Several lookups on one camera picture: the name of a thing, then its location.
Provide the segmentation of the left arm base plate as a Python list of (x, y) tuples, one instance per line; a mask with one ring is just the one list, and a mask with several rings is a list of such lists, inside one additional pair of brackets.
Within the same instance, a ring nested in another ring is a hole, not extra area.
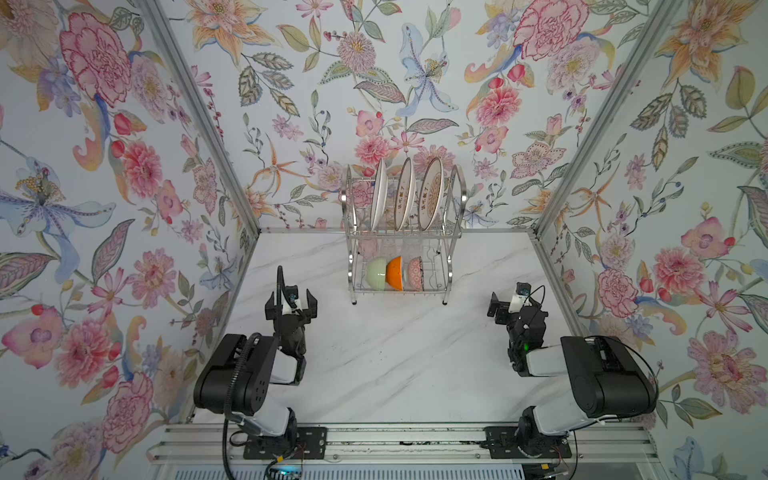
[(288, 428), (282, 436), (251, 436), (246, 441), (245, 460), (323, 460), (327, 446), (325, 427)]

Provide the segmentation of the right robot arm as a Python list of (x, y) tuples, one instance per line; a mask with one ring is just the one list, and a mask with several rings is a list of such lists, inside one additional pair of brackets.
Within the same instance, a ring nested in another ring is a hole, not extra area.
[(487, 316), (505, 327), (507, 355), (519, 376), (569, 382), (568, 390), (521, 414), (515, 443), (528, 454), (600, 420), (633, 418), (656, 406), (658, 390), (638, 365), (641, 356), (617, 337), (563, 336), (545, 346), (548, 313), (531, 292), (509, 301), (492, 294)]

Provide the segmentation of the red patterned bowl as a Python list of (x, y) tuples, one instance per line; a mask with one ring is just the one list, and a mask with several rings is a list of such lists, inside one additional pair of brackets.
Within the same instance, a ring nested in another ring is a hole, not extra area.
[(406, 265), (406, 280), (412, 291), (424, 290), (424, 271), (421, 256), (410, 259)]

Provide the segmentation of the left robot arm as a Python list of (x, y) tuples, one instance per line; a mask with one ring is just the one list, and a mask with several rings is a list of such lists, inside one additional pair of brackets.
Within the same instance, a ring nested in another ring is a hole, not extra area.
[(283, 437), (293, 411), (268, 396), (272, 385), (298, 385), (306, 369), (306, 325), (317, 317), (317, 299), (298, 289), (273, 293), (265, 305), (274, 333), (227, 334), (198, 377), (193, 401), (198, 409), (221, 414), (251, 436)]

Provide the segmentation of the orange bowl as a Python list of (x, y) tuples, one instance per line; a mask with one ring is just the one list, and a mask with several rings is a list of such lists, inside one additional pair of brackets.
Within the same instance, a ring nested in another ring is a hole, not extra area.
[(385, 281), (395, 291), (404, 290), (403, 258), (401, 256), (390, 260), (386, 266)]

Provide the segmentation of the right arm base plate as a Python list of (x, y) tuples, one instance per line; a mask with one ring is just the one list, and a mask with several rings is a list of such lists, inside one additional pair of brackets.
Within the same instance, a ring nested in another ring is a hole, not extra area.
[(558, 460), (570, 459), (572, 451), (565, 436), (546, 436), (538, 431), (518, 432), (514, 425), (484, 428), (485, 439), (480, 446), (490, 452), (492, 459)]

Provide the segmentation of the pale green bowl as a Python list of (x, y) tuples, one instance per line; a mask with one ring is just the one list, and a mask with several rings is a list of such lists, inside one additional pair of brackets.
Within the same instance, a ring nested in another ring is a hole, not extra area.
[(365, 270), (365, 281), (374, 291), (384, 291), (387, 286), (386, 272), (388, 261), (385, 257), (370, 260)]

